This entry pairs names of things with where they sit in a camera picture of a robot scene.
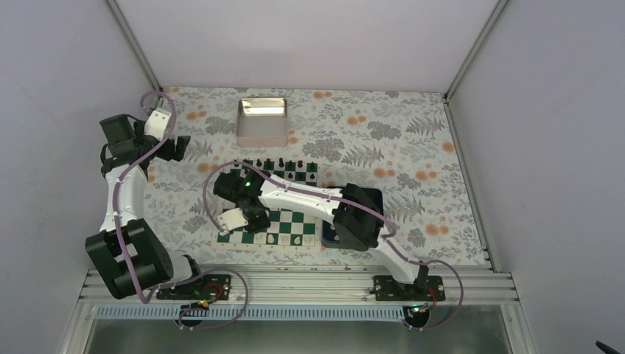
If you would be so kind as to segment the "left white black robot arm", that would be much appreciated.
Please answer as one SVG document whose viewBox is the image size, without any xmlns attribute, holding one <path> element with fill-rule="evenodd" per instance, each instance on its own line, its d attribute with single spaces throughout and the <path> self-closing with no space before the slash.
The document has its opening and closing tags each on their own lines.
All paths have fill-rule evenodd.
<svg viewBox="0 0 625 354">
<path fill-rule="evenodd" d="M 100 161 L 108 205 L 99 232 L 86 239 L 85 250 L 116 299 L 159 285 L 175 286 L 194 299 L 205 288 L 192 257 L 167 251 L 144 218 L 150 162 L 179 162 L 190 142 L 189 136 L 165 136 L 170 120 L 170 112 L 158 108 L 145 121 L 119 114 L 99 123 L 107 139 Z"/>
</svg>

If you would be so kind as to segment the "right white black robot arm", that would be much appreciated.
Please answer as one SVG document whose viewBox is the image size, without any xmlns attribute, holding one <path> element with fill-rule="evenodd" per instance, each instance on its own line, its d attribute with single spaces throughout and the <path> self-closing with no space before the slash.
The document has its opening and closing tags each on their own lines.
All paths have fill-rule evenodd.
<svg viewBox="0 0 625 354">
<path fill-rule="evenodd" d="M 220 173 L 212 192 L 234 205 L 214 219 L 221 233 L 229 234 L 235 229 L 248 233 L 265 231 L 270 227 L 272 209 L 301 212 L 333 225 L 340 242 L 348 249 L 372 254 L 390 271 L 406 299 L 417 300 L 427 291 L 428 267 L 411 260 L 393 243 L 397 226 L 355 184 L 324 189 L 250 170 L 246 176 Z"/>
</svg>

